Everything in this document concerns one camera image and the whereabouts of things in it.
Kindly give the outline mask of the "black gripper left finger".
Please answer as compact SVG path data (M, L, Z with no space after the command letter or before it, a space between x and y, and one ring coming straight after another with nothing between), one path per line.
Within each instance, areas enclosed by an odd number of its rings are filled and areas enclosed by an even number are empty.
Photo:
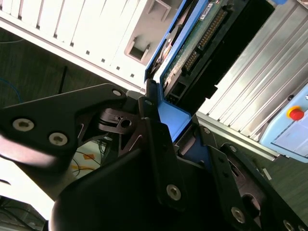
M158 84L146 82L146 94L133 98L112 84L101 84L22 103L0 111L0 154L48 173L60 173L81 145L118 135L118 156L68 186L55 211L72 208L78 196L90 204L137 204L184 211L187 193L173 143L158 112Z

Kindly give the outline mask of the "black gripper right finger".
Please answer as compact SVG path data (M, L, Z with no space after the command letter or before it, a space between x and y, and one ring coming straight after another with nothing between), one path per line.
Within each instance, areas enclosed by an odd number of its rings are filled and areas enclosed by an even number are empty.
M249 160L192 118L194 231L305 231L307 225Z

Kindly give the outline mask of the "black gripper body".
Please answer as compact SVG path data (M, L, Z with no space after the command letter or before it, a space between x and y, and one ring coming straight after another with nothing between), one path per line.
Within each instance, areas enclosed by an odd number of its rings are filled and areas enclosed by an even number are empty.
M149 158L140 151L67 186L56 200L51 231L229 231L210 175L178 159L188 194L185 211L161 205Z

